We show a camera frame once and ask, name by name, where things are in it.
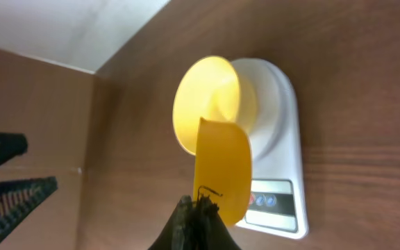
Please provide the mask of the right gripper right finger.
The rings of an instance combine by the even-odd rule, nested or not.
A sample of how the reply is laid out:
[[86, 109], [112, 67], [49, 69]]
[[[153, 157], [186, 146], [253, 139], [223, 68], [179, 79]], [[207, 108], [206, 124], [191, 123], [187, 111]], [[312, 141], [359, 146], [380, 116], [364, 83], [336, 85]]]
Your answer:
[[197, 199], [192, 214], [192, 247], [196, 250], [240, 250], [210, 197]]

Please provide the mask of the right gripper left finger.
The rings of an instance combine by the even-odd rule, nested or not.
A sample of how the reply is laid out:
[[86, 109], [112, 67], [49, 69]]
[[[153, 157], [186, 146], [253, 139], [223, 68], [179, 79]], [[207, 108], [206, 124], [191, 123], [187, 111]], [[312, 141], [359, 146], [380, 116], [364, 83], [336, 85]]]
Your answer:
[[188, 216], [193, 210], [191, 196], [180, 198], [165, 224], [160, 235], [156, 238], [149, 250], [191, 250], [191, 230], [188, 226]]

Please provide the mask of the yellow plastic measuring scoop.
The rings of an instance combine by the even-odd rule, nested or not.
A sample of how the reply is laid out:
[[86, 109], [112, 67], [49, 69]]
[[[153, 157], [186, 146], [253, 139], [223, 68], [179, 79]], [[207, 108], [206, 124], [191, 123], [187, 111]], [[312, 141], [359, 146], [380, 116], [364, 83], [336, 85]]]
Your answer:
[[233, 226], [249, 206], [252, 178], [247, 134], [234, 123], [201, 119], [195, 153], [195, 199], [209, 197], [226, 226]]

